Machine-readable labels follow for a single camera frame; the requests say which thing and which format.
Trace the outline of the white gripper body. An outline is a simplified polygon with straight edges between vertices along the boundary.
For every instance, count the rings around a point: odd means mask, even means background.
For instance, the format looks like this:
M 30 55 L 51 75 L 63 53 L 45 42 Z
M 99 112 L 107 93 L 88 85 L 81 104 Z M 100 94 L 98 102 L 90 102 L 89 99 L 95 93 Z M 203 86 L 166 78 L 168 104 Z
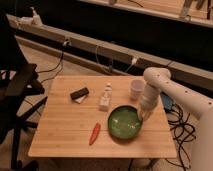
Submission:
M 150 100 L 149 98 L 143 96 L 139 103 L 138 117 L 140 121 L 145 122 L 152 115 L 154 109 L 158 104 L 157 100 Z

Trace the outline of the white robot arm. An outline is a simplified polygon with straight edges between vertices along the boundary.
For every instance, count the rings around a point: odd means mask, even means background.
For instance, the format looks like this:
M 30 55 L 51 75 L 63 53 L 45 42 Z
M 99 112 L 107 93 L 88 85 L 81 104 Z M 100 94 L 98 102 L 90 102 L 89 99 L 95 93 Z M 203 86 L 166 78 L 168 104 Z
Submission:
M 140 101 L 140 116 L 147 120 L 157 106 L 160 93 L 166 93 L 199 119 L 191 171 L 213 171 L 213 99 L 172 81 L 167 68 L 149 67 L 143 77 L 146 84 Z

